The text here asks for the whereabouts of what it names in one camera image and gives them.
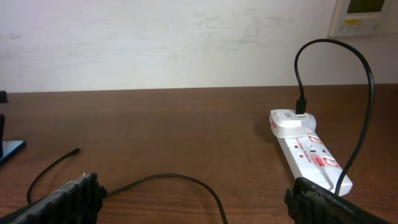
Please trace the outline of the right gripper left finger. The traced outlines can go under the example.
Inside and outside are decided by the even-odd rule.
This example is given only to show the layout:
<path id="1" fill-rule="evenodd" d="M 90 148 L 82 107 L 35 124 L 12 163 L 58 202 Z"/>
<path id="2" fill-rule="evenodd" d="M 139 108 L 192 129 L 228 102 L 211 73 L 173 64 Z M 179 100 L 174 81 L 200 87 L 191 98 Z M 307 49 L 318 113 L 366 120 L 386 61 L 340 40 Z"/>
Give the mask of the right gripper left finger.
<path id="1" fill-rule="evenodd" d="M 1 217 L 3 224 L 95 224 L 107 190 L 85 174 L 31 205 Z"/>

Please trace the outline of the blue Galaxy smartphone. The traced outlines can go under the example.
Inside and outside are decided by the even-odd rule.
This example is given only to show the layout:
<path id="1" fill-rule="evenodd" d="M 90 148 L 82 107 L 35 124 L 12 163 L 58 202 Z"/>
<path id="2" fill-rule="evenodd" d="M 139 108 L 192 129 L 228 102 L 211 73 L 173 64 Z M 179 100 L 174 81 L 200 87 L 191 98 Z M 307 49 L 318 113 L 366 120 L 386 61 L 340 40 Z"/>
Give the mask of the blue Galaxy smartphone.
<path id="1" fill-rule="evenodd" d="M 9 161 L 19 151 L 21 151 L 23 148 L 25 148 L 26 143 L 23 140 L 3 141 L 1 146 L 2 146 L 2 148 L 1 148 L 0 166 L 3 166 L 7 161 Z"/>

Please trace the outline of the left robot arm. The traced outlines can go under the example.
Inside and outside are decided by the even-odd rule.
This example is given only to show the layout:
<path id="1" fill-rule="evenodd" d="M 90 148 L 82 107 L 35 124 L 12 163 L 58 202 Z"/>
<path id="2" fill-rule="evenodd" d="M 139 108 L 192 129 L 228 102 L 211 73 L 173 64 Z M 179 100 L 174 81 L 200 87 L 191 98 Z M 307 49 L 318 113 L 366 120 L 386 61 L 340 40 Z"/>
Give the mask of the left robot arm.
<path id="1" fill-rule="evenodd" d="M 1 90 L 0 92 L 0 104 L 7 103 L 7 92 L 5 90 Z M 4 125 L 5 125 L 5 116 L 1 113 L 0 114 L 0 157 L 3 157 L 3 146 L 2 146 L 2 139 L 4 134 Z"/>

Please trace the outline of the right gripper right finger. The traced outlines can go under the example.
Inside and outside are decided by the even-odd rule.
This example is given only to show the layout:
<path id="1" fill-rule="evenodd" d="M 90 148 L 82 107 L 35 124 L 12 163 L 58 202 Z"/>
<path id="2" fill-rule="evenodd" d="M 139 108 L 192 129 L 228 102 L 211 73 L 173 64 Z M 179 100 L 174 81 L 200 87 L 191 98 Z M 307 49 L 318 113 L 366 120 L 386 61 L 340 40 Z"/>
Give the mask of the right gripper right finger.
<path id="1" fill-rule="evenodd" d="M 388 224 L 304 177 L 286 190 L 284 202 L 295 224 Z"/>

